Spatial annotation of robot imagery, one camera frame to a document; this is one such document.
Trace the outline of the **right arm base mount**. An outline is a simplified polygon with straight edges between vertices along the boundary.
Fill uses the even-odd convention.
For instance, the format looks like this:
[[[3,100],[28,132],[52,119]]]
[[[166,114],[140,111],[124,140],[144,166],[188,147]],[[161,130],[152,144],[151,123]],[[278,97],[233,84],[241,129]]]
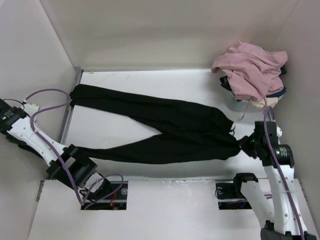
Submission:
[[[221,181],[215,184],[215,197],[219,210],[251,210],[252,207],[241,193],[243,183],[259,182],[253,173],[237,173],[232,181]]]

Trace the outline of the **black trousers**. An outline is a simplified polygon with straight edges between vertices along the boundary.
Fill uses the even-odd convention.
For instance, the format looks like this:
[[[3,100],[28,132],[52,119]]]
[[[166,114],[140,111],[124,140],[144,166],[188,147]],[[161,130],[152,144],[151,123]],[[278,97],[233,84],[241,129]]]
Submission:
[[[84,148],[88,157],[164,165],[227,160],[240,152],[233,121],[218,108],[199,103],[126,93],[79,84],[71,105],[129,117],[158,130],[152,137],[109,149]]]

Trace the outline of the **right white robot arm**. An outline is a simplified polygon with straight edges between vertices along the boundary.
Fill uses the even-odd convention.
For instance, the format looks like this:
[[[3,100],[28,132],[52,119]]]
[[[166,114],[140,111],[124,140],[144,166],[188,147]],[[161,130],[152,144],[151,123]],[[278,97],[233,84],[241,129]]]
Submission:
[[[237,173],[232,192],[245,197],[258,219],[262,240],[315,240],[309,233],[295,191],[295,162],[292,149],[279,143],[279,131],[273,121],[256,121],[254,131],[243,138],[241,150],[260,159],[269,181],[271,198],[263,193],[254,173]]]

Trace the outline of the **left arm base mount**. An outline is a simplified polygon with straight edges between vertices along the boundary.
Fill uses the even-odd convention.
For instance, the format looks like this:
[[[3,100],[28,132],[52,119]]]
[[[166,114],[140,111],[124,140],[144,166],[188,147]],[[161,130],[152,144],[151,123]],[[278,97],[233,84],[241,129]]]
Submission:
[[[81,210],[117,211],[127,209],[128,182],[105,179],[95,192],[90,192]]]

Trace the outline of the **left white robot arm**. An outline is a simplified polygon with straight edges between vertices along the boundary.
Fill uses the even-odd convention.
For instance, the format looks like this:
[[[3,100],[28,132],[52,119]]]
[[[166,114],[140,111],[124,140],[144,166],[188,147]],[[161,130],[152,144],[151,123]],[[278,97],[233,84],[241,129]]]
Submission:
[[[88,200],[105,200],[112,195],[111,182],[97,172],[97,164],[83,151],[73,144],[65,146],[54,141],[35,124],[31,125],[31,116],[23,108],[10,106],[3,99],[0,100],[0,133],[19,148],[42,158],[48,165],[49,177],[72,188],[70,175],[77,190],[86,190]],[[69,159],[74,162],[67,168],[68,175],[61,161],[66,163]]]

